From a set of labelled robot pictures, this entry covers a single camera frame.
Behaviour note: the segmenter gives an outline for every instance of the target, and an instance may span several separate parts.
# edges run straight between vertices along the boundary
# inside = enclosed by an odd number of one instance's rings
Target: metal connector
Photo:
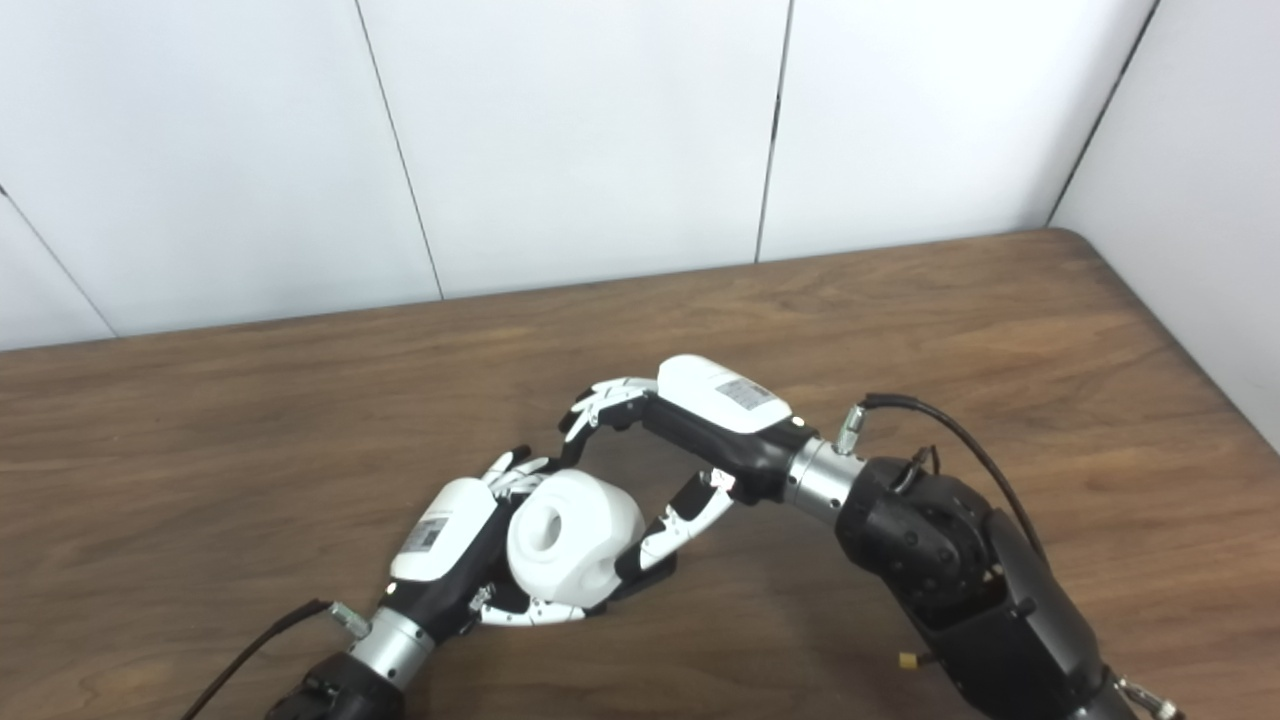
[[[372,630],[372,625],[369,620],[365,620],[364,615],[340,602],[334,602],[329,606],[329,616],[351,633],[357,641],[367,638],[370,630]]]
[[[863,418],[865,416],[867,409],[861,405],[854,405],[849,409],[845,424],[840,427],[840,433],[836,434],[836,442],[831,443],[837,455],[854,454],[854,446],[858,445],[858,433],[863,432]]]
[[[1165,700],[1124,676],[1116,678],[1116,689],[1124,693],[1129,702],[1146,710],[1155,720],[1187,720],[1187,715],[1178,710],[1172,701]]]

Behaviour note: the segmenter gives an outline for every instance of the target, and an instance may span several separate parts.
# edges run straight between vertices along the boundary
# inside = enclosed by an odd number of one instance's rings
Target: hole in white object
[[[561,514],[556,507],[544,505],[531,509],[532,512],[525,520],[525,542],[534,552],[545,552],[556,544],[561,534]]]

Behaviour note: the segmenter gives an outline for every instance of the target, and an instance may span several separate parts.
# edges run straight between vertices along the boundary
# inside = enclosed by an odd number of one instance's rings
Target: cable connector
[[[937,657],[934,657],[932,652],[922,652],[919,655],[914,652],[897,653],[897,666],[902,670],[919,670],[920,667],[936,661]]]
[[[333,618],[334,623],[338,623],[348,633],[351,633],[357,641],[365,639],[372,630],[372,625],[369,620],[365,620],[364,615],[340,602],[334,602],[329,606],[329,616]]]
[[[861,405],[854,405],[849,409],[845,424],[840,425],[840,433],[836,434],[836,442],[831,443],[836,455],[849,456],[854,454],[854,446],[858,445],[858,434],[863,432],[865,418],[867,409]]]
[[[1178,710],[1171,700],[1162,698],[1124,676],[1116,678],[1116,689],[1124,693],[1129,702],[1146,710],[1155,720],[1187,720],[1187,714]]]

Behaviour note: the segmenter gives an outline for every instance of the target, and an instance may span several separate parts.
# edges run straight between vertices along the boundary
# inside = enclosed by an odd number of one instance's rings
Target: panel seam
[[[764,163],[764,191],[760,195],[760,223],[755,229],[755,258],[753,264],[760,263],[760,249],[764,246],[764,215],[769,209],[769,181],[773,178],[773,151],[778,145],[778,118],[782,117],[782,86],[787,79],[787,53],[791,50],[791,15],[795,13],[796,0],[787,1],[787,23],[782,29],[782,60],[778,63],[778,88],[773,94],[773,122],[769,124],[769,158]]]
[[[18,218],[22,219],[23,224],[27,225],[27,229],[31,231],[31,234],[36,237],[37,242],[40,242],[40,246],[45,249],[45,252],[49,254],[49,258],[52,259],[52,261],[58,265],[58,269],[60,269],[63,272],[63,275],[65,275],[67,279],[72,283],[72,287],[76,288],[76,292],[81,293],[81,297],[83,297],[84,302],[87,302],[88,306],[93,310],[93,314],[97,315],[97,319],[101,320],[102,324],[106,327],[106,331],[111,333],[111,337],[120,337],[120,333],[115,332],[115,328],[111,325],[111,322],[106,319],[105,314],[102,314],[102,309],[99,307],[96,302],[93,302],[93,299],[90,297],[87,292],[84,292],[84,288],[81,286],[79,281],[76,279],[76,275],[73,275],[72,272],[63,263],[63,259],[59,258],[56,252],[54,252],[54,249],[50,247],[49,241],[45,240],[45,236],[42,236],[40,231],[36,229],[36,225],[31,223],[31,218],[28,218],[27,214],[22,211],[22,206],[18,205],[18,200],[8,192],[5,192],[4,196],[9,199],[9,205],[12,205],[13,210],[18,213]]]
[[[1071,165],[1071,172],[1068,173],[1066,182],[1062,183],[1062,190],[1059,191],[1057,200],[1053,201],[1053,209],[1048,211],[1048,217],[1044,219],[1044,227],[1053,224],[1053,217],[1057,215],[1057,209],[1062,205],[1062,199],[1066,197],[1066,191],[1070,190],[1071,181],[1075,179],[1075,173],[1080,169],[1080,163],[1084,161],[1084,155],[1089,151],[1089,146],[1093,145],[1093,137],[1098,133],[1098,127],[1102,126],[1102,118],[1111,109],[1111,101],[1115,100],[1116,91],[1120,88],[1120,81],[1129,72],[1129,64],[1133,63],[1134,55],[1138,54],[1138,46],[1142,45],[1142,38],[1147,36],[1147,28],[1151,27],[1151,18],[1156,17],[1157,8],[1160,8],[1160,0],[1152,0],[1151,9],[1147,10],[1147,17],[1142,20],[1142,28],[1138,29],[1138,36],[1134,37],[1133,46],[1129,47],[1129,54],[1125,56],[1124,64],[1120,65],[1120,73],[1116,74],[1115,82],[1111,83],[1107,99],[1102,102],[1098,117],[1093,118],[1093,127],[1089,128],[1089,135],[1084,138],[1084,145],[1080,146],[1080,152],[1075,156],[1075,163]]]
[[[426,237],[426,224],[422,222],[422,210],[417,204],[417,192],[413,190],[413,179],[408,173],[408,163],[404,160],[404,147],[399,141],[399,131],[396,129],[396,118],[392,117],[392,104],[387,99],[387,86],[383,83],[383,73],[378,68],[378,56],[374,54],[374,42],[369,37],[369,24],[365,22],[365,12],[360,6],[360,0],[352,0],[356,5],[356,15],[360,17],[360,31],[365,36],[365,47],[369,49],[369,61],[374,67],[374,78],[378,81],[378,92],[383,97],[383,109],[387,111],[387,124],[392,128],[392,140],[396,141],[396,155],[399,158],[401,170],[404,173],[404,184],[408,187],[408,197],[413,204],[413,217],[417,218],[417,229],[422,236],[422,246],[426,247],[426,259],[431,264],[431,277],[435,279],[435,290],[444,300],[444,284],[440,282],[440,270],[435,264],[435,254],[431,252],[431,241]]]

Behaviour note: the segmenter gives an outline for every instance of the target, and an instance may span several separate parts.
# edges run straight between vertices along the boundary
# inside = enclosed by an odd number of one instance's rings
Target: silver metal joint
[[[861,405],[854,405],[849,409],[845,424],[840,427],[840,433],[836,434],[836,455],[854,454],[854,446],[858,445],[858,434],[863,432],[863,419],[865,418],[867,409]]]
[[[357,641],[369,637],[369,630],[372,629],[369,620],[365,620],[360,612],[356,612],[342,602],[334,602],[329,606],[329,616],[333,618],[334,623],[338,623],[348,633],[351,633]]]
[[[783,497],[805,514],[835,525],[863,465],[861,457],[841,455],[835,445],[812,438],[791,460]]]
[[[435,641],[417,623],[389,607],[379,607],[370,625],[369,634],[356,641],[347,655],[403,691],[435,650]]]

